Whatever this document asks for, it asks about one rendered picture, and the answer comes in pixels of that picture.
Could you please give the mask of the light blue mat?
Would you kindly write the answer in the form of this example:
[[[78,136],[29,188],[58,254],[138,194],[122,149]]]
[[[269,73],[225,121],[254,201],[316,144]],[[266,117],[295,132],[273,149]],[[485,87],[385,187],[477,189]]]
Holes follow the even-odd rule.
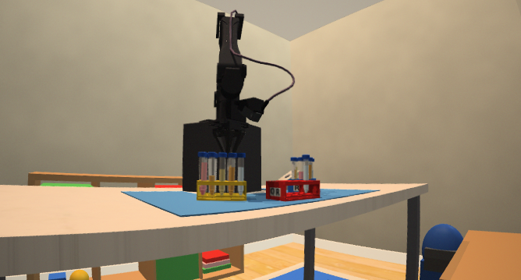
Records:
[[[357,193],[362,190],[350,190],[346,193],[340,194],[344,191],[346,190],[334,189],[327,193],[321,194],[320,198],[293,201],[269,200],[266,199],[266,193],[248,193],[246,201],[197,200],[196,193],[189,193],[184,191],[177,191],[182,195],[175,193],[174,191],[161,191],[162,193],[158,191],[147,191],[148,193],[145,191],[134,191],[135,193],[133,191],[121,191],[121,193],[125,192],[124,194],[127,193],[126,195],[130,197],[133,197],[146,204],[159,208],[163,211],[167,211],[168,213],[174,214],[176,216],[191,217],[210,214],[226,214],[242,211],[255,211],[275,207],[286,207],[297,205],[297,203],[308,204],[323,200],[333,200],[342,197],[351,197],[355,195],[365,194],[366,192],[372,193],[381,190],[365,190],[360,194]]]

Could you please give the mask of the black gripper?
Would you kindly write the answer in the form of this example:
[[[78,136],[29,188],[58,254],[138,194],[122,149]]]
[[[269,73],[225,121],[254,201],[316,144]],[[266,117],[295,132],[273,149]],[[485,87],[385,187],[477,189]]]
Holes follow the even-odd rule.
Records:
[[[222,101],[225,102],[225,101]],[[245,128],[249,128],[248,122],[240,122],[232,119],[222,119],[222,102],[219,103],[219,118],[216,120],[209,121],[209,126],[217,126],[217,129],[213,129],[213,135],[216,139],[221,152],[227,153],[236,153],[239,144],[241,143],[243,137],[245,136]],[[219,124],[221,123],[221,124]],[[243,127],[244,129],[241,129]],[[219,129],[222,128],[222,129]],[[226,149],[223,146],[221,136],[225,137]],[[232,150],[232,139],[236,138],[236,142],[234,148]]]

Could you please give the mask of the blue tube rack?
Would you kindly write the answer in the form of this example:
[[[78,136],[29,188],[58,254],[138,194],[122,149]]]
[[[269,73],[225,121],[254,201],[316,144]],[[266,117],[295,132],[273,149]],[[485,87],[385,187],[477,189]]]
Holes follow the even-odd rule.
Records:
[[[303,179],[288,179],[288,180],[303,180]],[[299,186],[288,186],[288,193],[299,192]]]

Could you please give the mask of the red rack with round wells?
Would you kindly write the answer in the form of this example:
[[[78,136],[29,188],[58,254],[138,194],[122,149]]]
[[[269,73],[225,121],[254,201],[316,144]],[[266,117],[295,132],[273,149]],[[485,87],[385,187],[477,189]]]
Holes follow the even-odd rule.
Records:
[[[299,186],[299,192],[286,195],[286,186],[297,185],[301,185]],[[303,185],[309,185],[309,191],[307,193],[304,193]],[[314,197],[314,195],[316,196]],[[284,182],[266,182],[266,199],[269,200],[293,201],[315,198],[320,198],[320,180],[284,180]]]

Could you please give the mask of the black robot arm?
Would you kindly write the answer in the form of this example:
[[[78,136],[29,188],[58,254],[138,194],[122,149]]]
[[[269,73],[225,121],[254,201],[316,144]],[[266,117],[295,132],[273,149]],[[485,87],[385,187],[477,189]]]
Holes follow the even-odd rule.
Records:
[[[232,50],[240,54],[237,40],[241,39],[243,20],[244,14],[241,13],[236,13],[235,17],[230,17],[225,16],[225,12],[218,12],[216,38],[219,38],[220,52],[217,62],[217,89],[214,92],[214,108],[216,108],[216,119],[218,119],[219,103],[225,101],[222,102],[222,119],[246,122],[246,118],[248,118],[253,122],[259,122],[264,114],[264,101],[255,97],[239,99],[246,78],[246,65],[242,63],[242,58],[230,51],[231,45]],[[230,38],[232,38],[232,43]]]

